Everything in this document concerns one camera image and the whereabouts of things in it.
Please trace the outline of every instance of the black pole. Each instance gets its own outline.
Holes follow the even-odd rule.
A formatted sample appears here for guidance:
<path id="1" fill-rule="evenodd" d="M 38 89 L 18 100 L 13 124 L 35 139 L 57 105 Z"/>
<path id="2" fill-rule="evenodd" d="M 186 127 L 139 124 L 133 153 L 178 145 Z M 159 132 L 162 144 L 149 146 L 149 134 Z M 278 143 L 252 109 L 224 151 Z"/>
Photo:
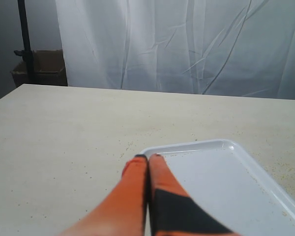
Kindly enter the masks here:
<path id="1" fill-rule="evenodd" d="M 23 58 L 23 61 L 26 63 L 29 82 L 35 84 L 37 83 L 37 81 L 36 81 L 35 70 L 34 70 L 33 52 L 30 48 L 30 35 L 29 35 L 28 20 L 26 15 L 25 0 L 18 0 L 18 5 L 19 5 L 19 14 L 20 14 L 20 21 L 21 21 L 21 28 L 22 28 L 24 50 L 14 51 L 14 53 L 17 56 L 21 56 Z"/>

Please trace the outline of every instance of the plastic tray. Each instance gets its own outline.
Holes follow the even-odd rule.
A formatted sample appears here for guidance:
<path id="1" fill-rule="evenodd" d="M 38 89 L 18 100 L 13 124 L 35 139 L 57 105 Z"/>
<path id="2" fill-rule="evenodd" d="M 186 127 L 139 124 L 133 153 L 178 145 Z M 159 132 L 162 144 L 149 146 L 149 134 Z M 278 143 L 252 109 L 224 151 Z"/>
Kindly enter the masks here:
<path id="1" fill-rule="evenodd" d="M 151 147 L 194 201 L 244 236 L 295 236 L 295 202 L 239 144 L 229 140 Z"/>

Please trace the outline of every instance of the table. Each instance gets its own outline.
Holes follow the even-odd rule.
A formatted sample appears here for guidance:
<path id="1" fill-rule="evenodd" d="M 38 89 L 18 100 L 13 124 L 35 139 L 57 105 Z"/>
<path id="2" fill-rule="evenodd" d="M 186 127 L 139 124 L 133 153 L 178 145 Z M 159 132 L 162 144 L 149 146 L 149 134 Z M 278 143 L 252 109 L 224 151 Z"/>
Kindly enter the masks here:
<path id="1" fill-rule="evenodd" d="M 219 138 L 295 199 L 295 101 L 23 85 L 0 100 L 0 236 L 59 233 L 134 154 Z"/>

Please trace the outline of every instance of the white backdrop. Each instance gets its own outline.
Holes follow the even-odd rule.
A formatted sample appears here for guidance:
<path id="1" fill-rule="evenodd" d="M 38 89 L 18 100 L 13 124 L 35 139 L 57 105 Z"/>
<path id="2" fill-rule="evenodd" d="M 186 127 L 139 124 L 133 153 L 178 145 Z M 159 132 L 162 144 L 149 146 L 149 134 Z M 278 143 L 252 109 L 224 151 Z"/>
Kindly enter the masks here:
<path id="1" fill-rule="evenodd" d="M 295 0 L 56 0 L 71 86 L 295 99 Z"/>

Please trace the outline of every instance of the orange object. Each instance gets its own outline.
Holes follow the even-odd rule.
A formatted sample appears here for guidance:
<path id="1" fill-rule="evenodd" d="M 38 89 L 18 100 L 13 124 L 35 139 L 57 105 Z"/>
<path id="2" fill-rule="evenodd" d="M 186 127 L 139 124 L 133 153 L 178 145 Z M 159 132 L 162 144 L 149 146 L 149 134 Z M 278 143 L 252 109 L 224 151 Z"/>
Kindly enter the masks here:
<path id="1" fill-rule="evenodd" d="M 239 236 L 201 209 L 182 188 L 164 157 L 149 159 L 150 218 L 154 236 Z"/>
<path id="2" fill-rule="evenodd" d="M 143 236 L 146 219 L 148 160 L 129 161 L 121 181 L 89 215 L 59 236 Z"/>

